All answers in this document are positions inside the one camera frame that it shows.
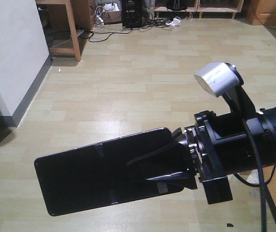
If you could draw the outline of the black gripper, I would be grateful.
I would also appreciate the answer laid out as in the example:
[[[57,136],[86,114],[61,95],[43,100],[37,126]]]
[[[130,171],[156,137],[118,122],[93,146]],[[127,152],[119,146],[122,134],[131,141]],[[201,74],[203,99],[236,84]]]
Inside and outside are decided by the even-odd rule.
[[[126,166],[135,182],[162,182],[197,189],[196,170],[208,203],[233,199],[228,175],[262,165],[258,145],[236,113],[216,115],[203,111],[194,115],[195,124],[172,132],[163,147],[130,160]]]

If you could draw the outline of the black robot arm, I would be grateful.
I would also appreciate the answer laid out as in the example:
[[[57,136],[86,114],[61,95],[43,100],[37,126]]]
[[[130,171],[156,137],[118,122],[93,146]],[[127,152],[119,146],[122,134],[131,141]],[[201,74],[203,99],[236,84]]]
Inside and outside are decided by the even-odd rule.
[[[195,124],[176,130],[165,146],[127,163],[136,182],[153,181],[188,189],[203,184],[209,204],[232,200],[228,175],[276,164],[276,107],[253,118],[238,113],[195,115]]]

